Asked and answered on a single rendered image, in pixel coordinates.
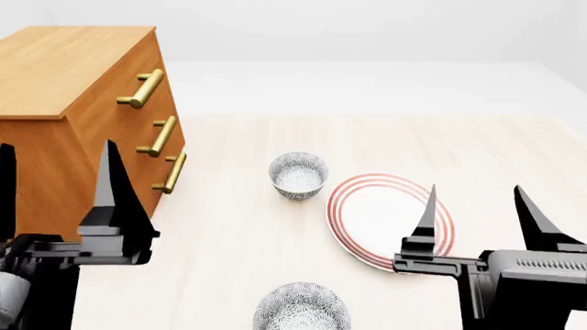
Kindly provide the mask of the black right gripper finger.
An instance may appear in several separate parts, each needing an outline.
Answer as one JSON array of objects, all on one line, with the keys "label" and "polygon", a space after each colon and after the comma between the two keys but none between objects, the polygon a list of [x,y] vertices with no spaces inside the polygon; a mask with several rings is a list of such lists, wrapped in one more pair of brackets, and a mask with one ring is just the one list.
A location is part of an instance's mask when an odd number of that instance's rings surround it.
[{"label": "black right gripper finger", "polygon": [[401,254],[409,258],[433,258],[435,253],[437,191],[433,185],[426,208],[411,236],[402,239]]},{"label": "black right gripper finger", "polygon": [[514,196],[515,209],[527,250],[587,254],[587,244],[562,233],[539,210],[520,185],[515,186]]}]

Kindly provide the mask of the white plate with red rings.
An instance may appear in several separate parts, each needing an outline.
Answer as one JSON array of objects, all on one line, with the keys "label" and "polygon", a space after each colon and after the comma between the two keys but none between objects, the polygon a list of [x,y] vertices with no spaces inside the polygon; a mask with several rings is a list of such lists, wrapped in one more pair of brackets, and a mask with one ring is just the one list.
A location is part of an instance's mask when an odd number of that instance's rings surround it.
[{"label": "white plate with red rings", "polygon": [[431,189],[387,172],[354,175],[335,186],[325,203],[333,238],[353,258],[393,271],[402,238],[418,225]]}]

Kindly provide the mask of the small speckled black-white bowl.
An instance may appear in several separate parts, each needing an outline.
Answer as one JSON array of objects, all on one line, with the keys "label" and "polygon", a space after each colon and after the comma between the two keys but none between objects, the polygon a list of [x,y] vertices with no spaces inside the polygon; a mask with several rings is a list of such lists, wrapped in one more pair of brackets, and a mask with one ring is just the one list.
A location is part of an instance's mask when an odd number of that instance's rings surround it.
[{"label": "small speckled black-white bowl", "polygon": [[274,189],[289,200],[303,201],[318,194],[326,183],[326,162],[313,153],[295,151],[274,159],[268,168]]}]

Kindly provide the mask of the wooden three-drawer cabinet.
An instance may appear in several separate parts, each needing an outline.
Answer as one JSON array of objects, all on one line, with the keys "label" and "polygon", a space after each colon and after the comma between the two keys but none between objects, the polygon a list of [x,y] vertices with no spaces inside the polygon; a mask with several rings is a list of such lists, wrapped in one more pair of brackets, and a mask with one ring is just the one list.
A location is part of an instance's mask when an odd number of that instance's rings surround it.
[{"label": "wooden three-drawer cabinet", "polygon": [[[141,109],[117,104],[164,77]],[[157,158],[137,153],[177,117]],[[26,27],[0,39],[0,144],[17,159],[16,231],[79,241],[77,227],[94,204],[100,156],[116,142],[143,208],[152,214],[172,163],[185,143],[155,27]]]}]

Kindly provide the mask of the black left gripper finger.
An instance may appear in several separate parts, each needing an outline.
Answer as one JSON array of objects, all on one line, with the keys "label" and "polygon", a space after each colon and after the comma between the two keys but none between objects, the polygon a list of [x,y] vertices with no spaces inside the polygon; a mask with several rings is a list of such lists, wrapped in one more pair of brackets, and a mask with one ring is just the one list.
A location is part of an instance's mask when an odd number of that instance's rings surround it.
[{"label": "black left gripper finger", "polygon": [[0,241],[16,232],[17,159],[12,145],[0,144]]},{"label": "black left gripper finger", "polygon": [[116,142],[104,143],[94,205],[78,226],[83,257],[149,257],[160,236],[144,210]]}]

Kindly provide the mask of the large patterned black-white bowl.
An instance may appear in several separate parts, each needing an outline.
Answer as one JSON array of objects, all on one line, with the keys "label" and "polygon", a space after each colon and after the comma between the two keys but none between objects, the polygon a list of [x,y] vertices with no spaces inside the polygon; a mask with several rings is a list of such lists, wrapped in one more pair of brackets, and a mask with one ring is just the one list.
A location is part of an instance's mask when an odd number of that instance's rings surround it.
[{"label": "large patterned black-white bowl", "polygon": [[351,330],[346,304],[315,282],[290,282],[261,299],[251,330]]}]

